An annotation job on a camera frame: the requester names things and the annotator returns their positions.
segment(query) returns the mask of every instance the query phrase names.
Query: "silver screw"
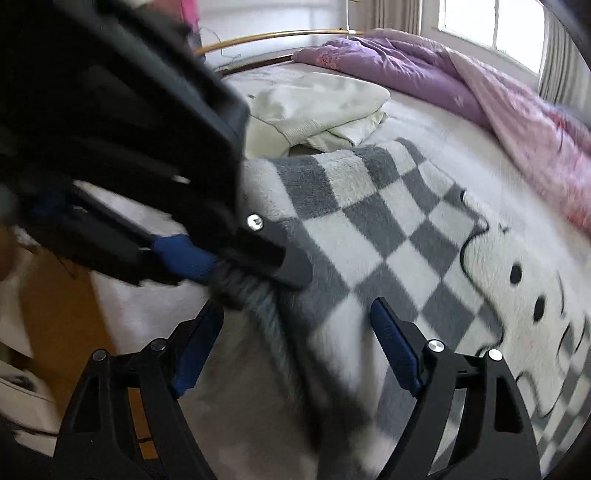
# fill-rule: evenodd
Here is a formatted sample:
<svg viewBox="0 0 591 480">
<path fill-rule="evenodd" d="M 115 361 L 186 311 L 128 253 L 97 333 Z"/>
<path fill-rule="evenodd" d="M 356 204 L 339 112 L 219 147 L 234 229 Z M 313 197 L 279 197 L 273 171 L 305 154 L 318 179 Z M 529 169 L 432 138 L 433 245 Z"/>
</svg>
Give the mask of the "silver screw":
<svg viewBox="0 0 591 480">
<path fill-rule="evenodd" d="M 107 358 L 107 351 L 103 350 L 102 348 L 100 350 L 96 350 L 95 353 L 92 354 L 92 359 L 95 362 L 102 362 L 105 358 Z"/>
<path fill-rule="evenodd" d="M 246 218 L 246 224 L 249 229 L 255 232 L 258 232 L 264 226 L 261 216 L 256 213 L 253 213 Z"/>
<path fill-rule="evenodd" d="M 161 352 L 166 348 L 166 340 L 164 338 L 156 338 L 156 340 L 152 340 L 150 348 L 154 352 Z"/>
<path fill-rule="evenodd" d="M 488 356 L 491 357 L 495 362 L 500 362 L 503 360 L 503 354 L 496 349 L 489 350 Z"/>
<path fill-rule="evenodd" d="M 437 353 L 443 352 L 443 349 L 445 348 L 445 345 L 439 340 L 431 340 L 428 345 L 431 350 Z"/>
</svg>

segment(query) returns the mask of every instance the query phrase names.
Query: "purple comforter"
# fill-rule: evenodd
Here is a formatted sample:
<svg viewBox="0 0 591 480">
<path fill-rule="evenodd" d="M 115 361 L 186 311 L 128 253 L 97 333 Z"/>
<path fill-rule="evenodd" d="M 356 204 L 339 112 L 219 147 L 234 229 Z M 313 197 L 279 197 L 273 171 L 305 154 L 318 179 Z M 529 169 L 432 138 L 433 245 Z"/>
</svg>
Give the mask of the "purple comforter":
<svg viewBox="0 0 591 480">
<path fill-rule="evenodd" d="M 445 52 L 389 38 L 352 37 L 304 48 L 293 60 L 383 85 L 491 128 Z"/>
</svg>

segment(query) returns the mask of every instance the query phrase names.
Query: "black oval eye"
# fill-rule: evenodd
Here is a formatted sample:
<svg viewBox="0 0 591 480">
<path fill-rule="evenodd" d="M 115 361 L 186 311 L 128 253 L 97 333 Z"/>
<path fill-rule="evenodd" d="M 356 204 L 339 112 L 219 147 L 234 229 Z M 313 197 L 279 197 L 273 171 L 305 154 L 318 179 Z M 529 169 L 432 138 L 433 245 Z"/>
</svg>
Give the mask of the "black oval eye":
<svg viewBox="0 0 591 480">
<path fill-rule="evenodd" d="M 542 319 L 545 310 L 546 297 L 544 295 L 540 295 L 538 299 L 535 301 L 534 305 L 534 322 L 539 322 Z"/>
<path fill-rule="evenodd" d="M 509 276 L 511 283 L 513 285 L 517 285 L 521 281 L 522 275 L 523 272 L 521 270 L 521 265 L 519 265 L 518 263 L 514 263 L 513 268 L 511 269 L 511 275 Z"/>
</svg>

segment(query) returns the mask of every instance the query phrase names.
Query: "window pane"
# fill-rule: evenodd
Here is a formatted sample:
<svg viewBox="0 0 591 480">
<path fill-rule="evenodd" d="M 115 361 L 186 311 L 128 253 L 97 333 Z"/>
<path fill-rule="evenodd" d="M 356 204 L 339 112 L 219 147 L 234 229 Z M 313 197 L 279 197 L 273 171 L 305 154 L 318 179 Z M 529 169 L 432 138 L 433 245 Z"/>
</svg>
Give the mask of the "window pane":
<svg viewBox="0 0 591 480">
<path fill-rule="evenodd" d="M 544 51 L 544 7 L 537 0 L 499 0 L 496 47 L 539 73 Z"/>
<path fill-rule="evenodd" d="M 443 27 L 467 40 L 492 47 L 495 0 L 444 0 Z"/>
</svg>

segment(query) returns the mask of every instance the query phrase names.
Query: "gray curtain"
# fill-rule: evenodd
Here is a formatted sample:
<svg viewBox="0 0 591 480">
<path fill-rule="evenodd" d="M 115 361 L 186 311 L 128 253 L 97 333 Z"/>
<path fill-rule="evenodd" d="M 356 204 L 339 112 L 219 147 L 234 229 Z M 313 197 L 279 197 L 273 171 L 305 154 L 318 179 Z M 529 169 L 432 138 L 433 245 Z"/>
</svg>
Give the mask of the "gray curtain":
<svg viewBox="0 0 591 480">
<path fill-rule="evenodd" d="M 558 19 L 545 10 L 545 59 L 539 94 L 548 102 L 571 105 L 577 102 L 582 76 L 581 55 Z"/>
<path fill-rule="evenodd" d="M 374 0 L 374 28 L 421 34 L 422 0 Z"/>
</svg>

